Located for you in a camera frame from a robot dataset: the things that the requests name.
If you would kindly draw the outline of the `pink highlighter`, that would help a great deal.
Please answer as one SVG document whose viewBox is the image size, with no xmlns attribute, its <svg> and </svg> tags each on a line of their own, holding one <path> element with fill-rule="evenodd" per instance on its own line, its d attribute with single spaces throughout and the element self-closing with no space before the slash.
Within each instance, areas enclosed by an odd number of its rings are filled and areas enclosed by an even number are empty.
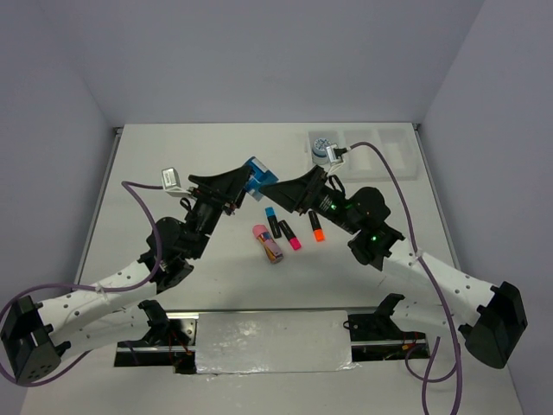
<svg viewBox="0 0 553 415">
<path fill-rule="evenodd" d="M 299 239 L 296 237 L 295 233 L 293 232 L 292 228 L 289 226 L 288 222 L 286 220 L 280 220 L 278 222 L 278 225 L 284 234 L 285 238 L 289 242 L 290 246 L 293 248 L 294 251 L 297 251 L 302 248 L 302 244 L 299 241 Z"/>
</svg>

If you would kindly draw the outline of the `blue tape roll pack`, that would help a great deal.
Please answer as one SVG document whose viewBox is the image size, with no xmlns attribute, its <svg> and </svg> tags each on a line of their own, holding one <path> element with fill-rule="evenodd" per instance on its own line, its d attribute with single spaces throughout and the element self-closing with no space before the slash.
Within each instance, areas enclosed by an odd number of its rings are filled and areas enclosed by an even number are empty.
<svg viewBox="0 0 553 415">
<path fill-rule="evenodd" d="M 255 201 L 261 201 L 264 196 L 259 189 L 265 185 L 275 184 L 279 179 L 255 156 L 250 157 L 245 165 L 251 168 L 249 179 L 245 184 L 245 191 Z"/>
</svg>

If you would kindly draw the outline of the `round blue tape tin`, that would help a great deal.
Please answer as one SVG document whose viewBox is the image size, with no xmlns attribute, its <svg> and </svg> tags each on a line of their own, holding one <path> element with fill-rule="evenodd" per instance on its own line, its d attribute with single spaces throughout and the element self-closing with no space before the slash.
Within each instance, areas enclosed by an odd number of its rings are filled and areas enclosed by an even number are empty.
<svg viewBox="0 0 553 415">
<path fill-rule="evenodd" d="M 324 165 L 329 163 L 327 147 L 331 144 L 333 144 L 333 142 L 326 137 L 316 137 L 313 139 L 311 144 L 311 158 L 314 164 Z"/>
</svg>

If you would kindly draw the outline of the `blue highlighter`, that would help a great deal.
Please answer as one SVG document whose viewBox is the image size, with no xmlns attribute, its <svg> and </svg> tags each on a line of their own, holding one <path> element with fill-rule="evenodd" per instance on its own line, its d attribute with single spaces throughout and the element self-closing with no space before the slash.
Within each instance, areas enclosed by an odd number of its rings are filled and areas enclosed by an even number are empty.
<svg viewBox="0 0 553 415">
<path fill-rule="evenodd" d="M 270 226 L 270 231 L 274 239 L 280 239 L 282 237 L 282 230 L 277 219 L 276 212 L 273 207 L 266 207 L 264 209 L 267 221 Z"/>
</svg>

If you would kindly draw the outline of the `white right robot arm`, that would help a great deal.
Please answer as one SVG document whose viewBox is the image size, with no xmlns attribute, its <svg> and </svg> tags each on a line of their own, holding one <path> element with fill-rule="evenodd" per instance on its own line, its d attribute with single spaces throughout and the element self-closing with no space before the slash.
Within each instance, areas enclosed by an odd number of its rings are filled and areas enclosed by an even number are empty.
<svg viewBox="0 0 553 415">
<path fill-rule="evenodd" d="M 528 326 L 519 289 L 468 276 L 426 252 L 388 226 L 391 210 L 377 188 L 363 187 L 351 197 L 321 167 L 285 182 L 263 185 L 262 195 L 293 213 L 314 211 L 353 236 L 348 247 L 362 265 L 401 284 L 405 298 L 441 292 L 467 351 L 481 363 L 501 369 Z"/>
</svg>

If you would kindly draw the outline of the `orange highlighter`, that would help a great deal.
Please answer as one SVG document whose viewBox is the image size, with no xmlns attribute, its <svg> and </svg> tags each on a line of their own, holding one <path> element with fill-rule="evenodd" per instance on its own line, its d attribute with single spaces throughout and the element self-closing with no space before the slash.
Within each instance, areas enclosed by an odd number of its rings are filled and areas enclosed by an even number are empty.
<svg viewBox="0 0 553 415">
<path fill-rule="evenodd" d="M 315 237 L 315 240 L 317 242 L 322 242 L 325 240 L 325 234 L 322 230 L 321 223 L 319 221 L 319 217 L 315 211 L 309 211 L 308 217 L 310 221 L 310 225 L 312 227 L 313 235 Z"/>
</svg>

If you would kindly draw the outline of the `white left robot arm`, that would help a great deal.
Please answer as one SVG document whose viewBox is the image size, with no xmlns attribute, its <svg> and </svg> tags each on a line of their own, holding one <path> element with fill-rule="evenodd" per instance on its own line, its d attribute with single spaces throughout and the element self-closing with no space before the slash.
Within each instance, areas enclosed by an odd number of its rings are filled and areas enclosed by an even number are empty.
<svg viewBox="0 0 553 415">
<path fill-rule="evenodd" d="M 94 284 L 65 284 L 67 293 L 36 302 L 41 284 L 15 295 L 1 311 L 1 342 L 10 364 L 2 376 L 22 387 L 43 386 L 59 379 L 60 364 L 76 365 L 96 348 L 113 342 L 184 340 L 176 334 L 156 296 L 175 288 L 194 271 L 220 217 L 240 208 L 253 177 L 245 164 L 215 176 L 189 176 L 185 190 L 175 169 L 162 172 L 156 189 L 177 197 L 186 210 L 183 220 L 155 220 L 143 200 L 151 234 L 149 249 L 128 266 Z"/>
</svg>

